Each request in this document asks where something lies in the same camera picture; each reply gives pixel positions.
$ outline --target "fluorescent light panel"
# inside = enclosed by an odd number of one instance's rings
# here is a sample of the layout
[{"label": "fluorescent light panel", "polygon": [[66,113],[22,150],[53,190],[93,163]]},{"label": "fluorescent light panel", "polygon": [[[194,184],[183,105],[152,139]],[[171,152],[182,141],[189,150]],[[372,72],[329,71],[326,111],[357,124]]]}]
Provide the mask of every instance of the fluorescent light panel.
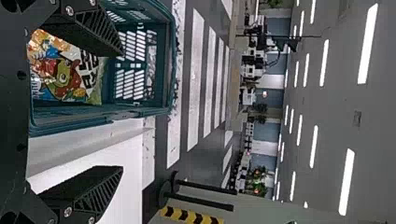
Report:
[{"label": "fluorescent light panel", "polygon": [[291,133],[293,131],[293,120],[294,120],[294,109],[292,109],[291,113],[290,113],[289,133]]},{"label": "fluorescent light panel", "polygon": [[306,87],[306,82],[308,81],[308,71],[309,71],[309,53],[305,56],[305,71],[304,71],[304,83],[303,86]]},{"label": "fluorescent light panel", "polygon": [[277,143],[277,151],[278,151],[278,152],[280,151],[280,145],[281,145],[281,143],[282,143],[282,133],[279,134],[279,141],[278,141],[278,143]]},{"label": "fluorescent light panel", "polygon": [[286,75],[285,75],[285,89],[288,87],[288,80],[289,80],[289,70],[286,69]]},{"label": "fluorescent light panel", "polygon": [[294,25],[293,37],[297,36],[297,25]]},{"label": "fluorescent light panel", "polygon": [[322,59],[322,66],[320,71],[320,87],[324,86],[324,78],[326,76],[326,66],[327,66],[327,57],[329,55],[329,39],[324,41],[323,44],[323,59]]},{"label": "fluorescent light panel", "polygon": [[314,169],[315,155],[317,153],[317,144],[318,144],[318,125],[315,125],[314,134],[312,136],[311,157],[309,159],[309,167],[311,167],[311,169]]},{"label": "fluorescent light panel", "polygon": [[280,182],[276,185],[276,200],[279,200]]},{"label": "fluorescent light panel", "polygon": [[349,199],[350,183],[352,181],[353,163],[355,161],[355,152],[350,148],[346,152],[346,166],[344,169],[343,185],[341,187],[340,205],[338,212],[341,216],[347,214],[347,202]]},{"label": "fluorescent light panel", "polygon": [[296,172],[293,172],[293,175],[291,177],[291,187],[290,187],[290,201],[292,202],[294,199],[294,187],[296,184]]},{"label": "fluorescent light panel", "polygon": [[280,162],[283,162],[284,153],[285,153],[285,142],[282,143],[282,149],[280,150]]},{"label": "fluorescent light panel", "polygon": [[361,50],[361,66],[359,67],[358,84],[366,84],[369,72],[370,58],[373,49],[376,16],[378,4],[370,7],[367,13],[366,28],[364,31],[363,47]]},{"label": "fluorescent light panel", "polygon": [[275,169],[275,184],[277,183],[277,168]]},{"label": "fluorescent light panel", "polygon": [[297,132],[297,147],[300,145],[301,142],[301,129],[303,128],[303,115],[300,115],[299,122],[298,122],[298,132]]},{"label": "fluorescent light panel", "polygon": [[297,88],[298,83],[298,70],[300,69],[300,62],[297,61],[296,63],[296,74],[294,76],[294,88]]},{"label": "fluorescent light panel", "polygon": [[317,0],[312,0],[311,6],[311,24],[314,24],[315,21],[315,11],[317,9]]},{"label": "fluorescent light panel", "polygon": [[288,119],[289,119],[289,106],[286,105],[286,112],[285,112],[285,126],[288,126]]},{"label": "fluorescent light panel", "polygon": [[303,36],[304,20],[305,20],[305,11],[302,11],[301,12],[301,20],[300,20],[300,36]]}]

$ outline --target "colorful snack package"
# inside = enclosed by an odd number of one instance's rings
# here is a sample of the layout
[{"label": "colorful snack package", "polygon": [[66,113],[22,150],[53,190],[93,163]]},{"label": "colorful snack package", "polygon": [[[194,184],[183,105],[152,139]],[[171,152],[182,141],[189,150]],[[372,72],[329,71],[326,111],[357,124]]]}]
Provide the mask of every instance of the colorful snack package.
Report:
[{"label": "colorful snack package", "polygon": [[101,105],[106,58],[36,30],[27,46],[32,97],[38,100]]}]

